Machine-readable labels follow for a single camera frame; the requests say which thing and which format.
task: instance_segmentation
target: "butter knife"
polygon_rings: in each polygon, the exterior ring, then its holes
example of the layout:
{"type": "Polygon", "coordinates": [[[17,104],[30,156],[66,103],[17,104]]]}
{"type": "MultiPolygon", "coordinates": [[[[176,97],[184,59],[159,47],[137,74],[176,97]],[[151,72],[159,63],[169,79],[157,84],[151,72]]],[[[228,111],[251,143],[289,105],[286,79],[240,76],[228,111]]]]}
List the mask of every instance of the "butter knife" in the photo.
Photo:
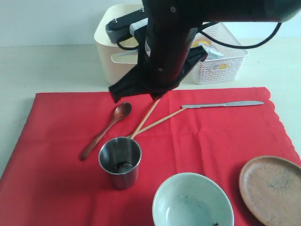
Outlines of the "butter knife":
{"type": "Polygon", "coordinates": [[[257,100],[243,100],[220,104],[205,104],[205,105],[182,105],[182,108],[203,108],[203,107],[237,107],[237,106],[253,106],[262,105],[264,102],[257,100]]]}

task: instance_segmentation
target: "metal cup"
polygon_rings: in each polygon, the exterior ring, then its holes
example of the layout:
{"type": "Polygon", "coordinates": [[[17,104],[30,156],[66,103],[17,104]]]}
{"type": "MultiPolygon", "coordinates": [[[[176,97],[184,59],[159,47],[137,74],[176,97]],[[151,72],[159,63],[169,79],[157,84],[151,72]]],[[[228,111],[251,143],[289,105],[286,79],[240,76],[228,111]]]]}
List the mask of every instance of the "metal cup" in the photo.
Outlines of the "metal cup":
{"type": "Polygon", "coordinates": [[[109,140],[100,149],[100,166],[109,174],[117,189],[127,189],[138,179],[142,151],[139,144],[128,137],[109,140]]]}

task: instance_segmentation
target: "screw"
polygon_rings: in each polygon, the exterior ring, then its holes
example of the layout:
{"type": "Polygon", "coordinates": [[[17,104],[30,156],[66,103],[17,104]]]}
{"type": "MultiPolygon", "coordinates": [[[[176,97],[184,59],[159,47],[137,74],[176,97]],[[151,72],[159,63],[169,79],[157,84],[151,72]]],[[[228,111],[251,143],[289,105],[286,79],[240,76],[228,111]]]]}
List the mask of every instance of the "screw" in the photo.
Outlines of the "screw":
{"type": "Polygon", "coordinates": [[[171,11],[172,13],[175,13],[177,10],[175,9],[175,7],[172,6],[172,7],[170,8],[170,11],[171,11]]]}

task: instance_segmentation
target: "white bowl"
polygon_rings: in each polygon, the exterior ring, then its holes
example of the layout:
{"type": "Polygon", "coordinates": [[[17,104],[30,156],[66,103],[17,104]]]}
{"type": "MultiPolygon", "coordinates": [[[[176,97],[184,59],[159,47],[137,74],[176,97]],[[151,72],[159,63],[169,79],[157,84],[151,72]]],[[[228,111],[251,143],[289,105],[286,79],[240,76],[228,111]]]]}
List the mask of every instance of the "white bowl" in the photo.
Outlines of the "white bowl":
{"type": "Polygon", "coordinates": [[[155,226],[234,226],[225,192],[197,173],[179,173],[158,188],[153,203],[155,226]]]}

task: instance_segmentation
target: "black cable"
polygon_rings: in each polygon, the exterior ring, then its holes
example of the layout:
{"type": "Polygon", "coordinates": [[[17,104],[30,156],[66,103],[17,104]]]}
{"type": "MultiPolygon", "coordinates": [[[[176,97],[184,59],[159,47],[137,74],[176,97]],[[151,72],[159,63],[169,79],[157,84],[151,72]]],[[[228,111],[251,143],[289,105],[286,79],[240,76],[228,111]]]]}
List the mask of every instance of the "black cable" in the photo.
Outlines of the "black cable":
{"type": "MultiPolygon", "coordinates": [[[[207,25],[207,27],[210,27],[210,26],[215,25],[215,24],[217,24],[217,23],[211,22],[211,23],[207,23],[207,24],[205,24],[205,25],[203,25],[203,26],[206,26],[206,25],[207,25]]],[[[202,35],[204,35],[206,38],[208,38],[208,39],[210,39],[211,41],[213,41],[213,42],[215,42],[215,43],[217,43],[217,44],[220,44],[220,45],[222,45],[222,46],[226,46],[226,47],[229,47],[229,48],[238,48],[238,49],[251,49],[251,48],[257,48],[257,47],[259,47],[259,46],[262,46],[262,45],[264,45],[265,43],[267,43],[268,41],[270,41],[270,40],[277,34],[277,32],[279,31],[281,25],[282,25],[282,23],[278,23],[277,26],[276,26],[276,28],[275,28],[275,30],[273,31],[273,33],[272,33],[268,38],[266,38],[265,40],[263,40],[262,42],[260,42],[260,43],[258,43],[258,44],[256,44],[256,45],[251,45],[251,46],[235,46],[235,45],[230,45],[230,44],[227,44],[227,43],[218,41],[218,40],[212,38],[210,35],[208,35],[208,34],[206,34],[205,32],[203,32],[203,31],[202,31],[202,30],[203,30],[203,26],[200,27],[199,32],[200,32],[202,35]]]]}
{"type": "Polygon", "coordinates": [[[120,43],[124,40],[127,40],[127,38],[125,38],[124,36],[120,37],[118,40],[117,40],[117,45],[119,48],[123,49],[123,50],[136,50],[138,49],[139,45],[138,46],[135,46],[135,47],[124,47],[122,46],[120,43]]]}

